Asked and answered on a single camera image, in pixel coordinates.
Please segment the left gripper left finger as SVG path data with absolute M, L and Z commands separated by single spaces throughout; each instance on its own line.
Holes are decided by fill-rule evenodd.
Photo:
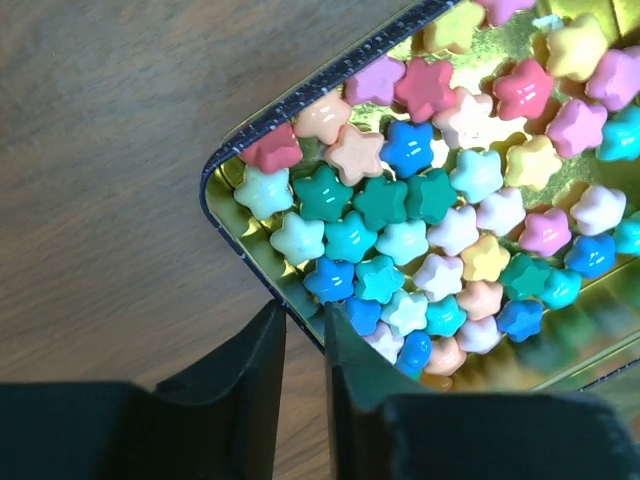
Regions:
M 137 479 L 273 475 L 286 313 L 266 303 L 239 333 L 136 394 Z

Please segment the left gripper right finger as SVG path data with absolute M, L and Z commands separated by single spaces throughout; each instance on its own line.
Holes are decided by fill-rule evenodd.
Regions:
M 585 393 L 437 393 L 327 309 L 337 479 L 617 479 L 620 420 Z

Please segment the star candy tin box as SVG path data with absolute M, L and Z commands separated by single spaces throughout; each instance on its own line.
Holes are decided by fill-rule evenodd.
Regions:
M 200 202 L 316 345 L 451 391 L 639 385 L 639 5 L 417 1 L 230 133 Z

